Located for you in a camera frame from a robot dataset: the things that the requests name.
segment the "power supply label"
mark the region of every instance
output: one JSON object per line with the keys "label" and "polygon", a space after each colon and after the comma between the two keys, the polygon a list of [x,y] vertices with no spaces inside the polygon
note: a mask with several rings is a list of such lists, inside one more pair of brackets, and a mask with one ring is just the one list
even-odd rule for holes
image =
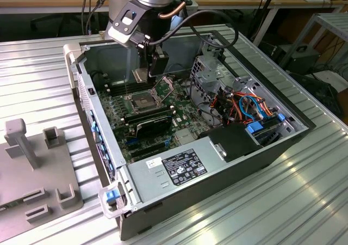
{"label": "power supply label", "polygon": [[176,186],[207,173],[193,149],[163,159],[162,163]]}

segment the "motherboard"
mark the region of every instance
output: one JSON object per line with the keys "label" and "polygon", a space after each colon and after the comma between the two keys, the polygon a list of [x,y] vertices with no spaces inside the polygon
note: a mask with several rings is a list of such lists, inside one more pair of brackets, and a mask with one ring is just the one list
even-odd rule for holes
{"label": "motherboard", "polygon": [[127,163],[193,142],[210,129],[191,104],[186,85],[172,78],[151,89],[98,95]]}

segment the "ridged aluminum surface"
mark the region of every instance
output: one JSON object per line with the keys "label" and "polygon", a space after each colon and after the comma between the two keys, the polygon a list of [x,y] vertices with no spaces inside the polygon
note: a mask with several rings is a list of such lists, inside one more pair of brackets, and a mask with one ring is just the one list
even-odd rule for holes
{"label": "ridged aluminum surface", "polygon": [[[228,40],[233,37],[226,26],[214,29]],[[80,210],[4,244],[348,244],[348,128],[243,36],[235,47],[316,129],[269,167],[121,242],[115,221],[106,219],[98,204],[101,184],[63,59],[64,44],[95,40],[100,37],[0,44],[0,140],[4,121],[14,117],[26,121],[29,135],[45,127],[62,128],[85,202]],[[226,55],[226,62],[245,74]]]}
{"label": "ridged aluminum surface", "polygon": [[348,41],[348,14],[318,14],[315,21],[343,40]]}

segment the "copper tube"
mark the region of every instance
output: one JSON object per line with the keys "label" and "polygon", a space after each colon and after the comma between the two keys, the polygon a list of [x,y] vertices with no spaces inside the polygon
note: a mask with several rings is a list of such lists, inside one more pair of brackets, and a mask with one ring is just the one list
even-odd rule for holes
{"label": "copper tube", "polygon": [[174,9],[172,12],[168,13],[168,14],[159,14],[158,17],[160,19],[168,19],[168,18],[172,18],[173,16],[175,16],[178,12],[180,12],[184,7],[185,7],[186,3],[182,2],[180,5],[178,5],[178,7],[176,9]]}

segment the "green circuit board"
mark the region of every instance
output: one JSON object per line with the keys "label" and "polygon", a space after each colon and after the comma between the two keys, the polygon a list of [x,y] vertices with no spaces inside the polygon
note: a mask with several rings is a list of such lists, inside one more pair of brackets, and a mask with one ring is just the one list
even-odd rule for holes
{"label": "green circuit board", "polygon": [[[200,133],[210,129],[206,121],[198,113],[197,108],[191,104],[186,89],[178,82],[173,82],[172,86],[174,88],[173,92],[160,102],[171,89],[165,81],[161,81],[157,84],[155,92],[157,104],[155,106],[143,105],[142,110],[138,110],[134,107],[136,105],[134,99],[136,99],[138,95],[146,96],[149,90],[121,96],[109,96],[106,92],[98,92],[103,109],[110,122],[111,129],[128,163],[139,161],[182,145],[183,142],[178,139],[178,134],[176,134],[176,132],[186,132],[185,134],[189,132],[190,139],[194,140],[197,139]],[[175,114],[171,114],[172,123],[170,128],[157,136],[137,139],[134,134],[134,126],[122,122],[122,118],[146,112],[147,108],[156,109],[164,106],[173,106],[172,110],[175,110]],[[135,155],[137,151],[144,150],[149,146],[159,146],[160,148],[154,147],[155,150],[151,152]]]}

